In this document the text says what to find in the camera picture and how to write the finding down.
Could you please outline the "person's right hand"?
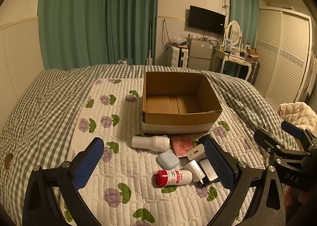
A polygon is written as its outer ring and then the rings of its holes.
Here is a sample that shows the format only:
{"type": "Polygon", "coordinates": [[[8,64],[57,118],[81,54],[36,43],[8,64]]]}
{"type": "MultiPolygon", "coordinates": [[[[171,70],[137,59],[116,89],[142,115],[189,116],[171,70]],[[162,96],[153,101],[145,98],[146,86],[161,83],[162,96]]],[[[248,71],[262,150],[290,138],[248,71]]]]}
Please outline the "person's right hand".
{"type": "Polygon", "coordinates": [[[284,195],[286,220],[298,215],[304,220],[316,219],[316,186],[309,192],[288,187],[284,195]]]}

